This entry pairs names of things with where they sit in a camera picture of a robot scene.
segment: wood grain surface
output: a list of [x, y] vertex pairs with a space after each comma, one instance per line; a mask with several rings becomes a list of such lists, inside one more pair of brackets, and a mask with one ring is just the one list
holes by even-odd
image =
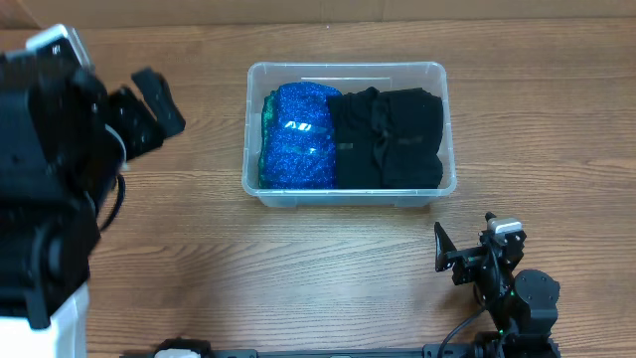
[[[217, 349], [419, 347], [477, 307], [435, 273], [433, 223], [472, 247], [514, 215], [521, 269], [561, 284], [566, 357], [636, 349], [635, 19], [85, 30], [114, 90], [151, 65], [186, 131], [131, 163], [92, 256], [92, 357], [177, 335]], [[2, 32], [0, 48], [28, 32]], [[240, 184], [246, 73], [259, 61], [437, 61], [448, 72], [458, 187], [423, 209], [269, 209]], [[459, 335], [491, 329], [483, 316]]]

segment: plastic storage container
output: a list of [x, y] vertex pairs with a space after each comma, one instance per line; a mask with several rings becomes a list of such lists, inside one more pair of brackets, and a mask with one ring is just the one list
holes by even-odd
[[[280, 190], [258, 187], [260, 156], [260, 114], [266, 96], [272, 90], [293, 82], [313, 82], [331, 86], [341, 93], [357, 92], [368, 87], [380, 91], [423, 88], [442, 98], [444, 129], [437, 155], [444, 165], [438, 189], [375, 190]], [[450, 109], [446, 70], [438, 63], [384, 64], [285, 64], [257, 63], [247, 73], [247, 111], [245, 114], [245, 148], [243, 150], [242, 186], [269, 207], [298, 205], [395, 205], [425, 206], [432, 200], [455, 190], [455, 157], [450, 128]]]

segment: blue glittery cloth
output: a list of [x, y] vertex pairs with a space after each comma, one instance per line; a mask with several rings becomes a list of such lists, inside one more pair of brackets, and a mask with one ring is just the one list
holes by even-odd
[[[265, 101], [259, 185], [263, 189], [336, 188], [336, 144], [327, 96], [337, 89], [313, 83], [281, 86]], [[273, 113], [265, 111], [271, 100]]]

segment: black cable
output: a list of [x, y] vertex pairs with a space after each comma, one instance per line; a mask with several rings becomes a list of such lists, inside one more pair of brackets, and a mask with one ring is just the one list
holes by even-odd
[[446, 345], [448, 344], [448, 342], [455, 336], [455, 334], [457, 334], [460, 330], [464, 329], [467, 325], [472, 323], [475, 319], [477, 319], [477, 317], [479, 317], [480, 314], [484, 313], [484, 311], [486, 311], [487, 309], [490, 309], [490, 307], [494, 304], [494, 302], [496, 302], [499, 299], [499, 291], [500, 291], [499, 286], [501, 284], [501, 277], [500, 277], [501, 273], [499, 272], [499, 263], [497, 262], [497, 256], [495, 256], [495, 251], [493, 250], [491, 245], [488, 245], [488, 249], [489, 249], [488, 258], [493, 259], [493, 265], [495, 266], [495, 275], [497, 276], [497, 285], [495, 286], [497, 291], [495, 292], [495, 296], [493, 297], [493, 299], [490, 300], [490, 302], [483, 305], [479, 310], [473, 313], [470, 317], [466, 318], [466, 320], [461, 322], [457, 327], [455, 327], [455, 329], [451, 330], [450, 333], [448, 333], [446, 338], [444, 338], [444, 340], [439, 345], [439, 350], [437, 351], [437, 358], [443, 358], [444, 349], [446, 348]]
[[100, 232], [104, 232], [110, 224], [115, 220], [115, 217], [119, 213], [119, 209], [121, 209], [121, 204], [123, 204], [123, 199], [126, 197], [126, 182], [123, 180], [123, 175], [117, 174], [117, 201], [115, 201], [115, 205], [112, 207], [108, 218], [103, 224], [99, 227]]

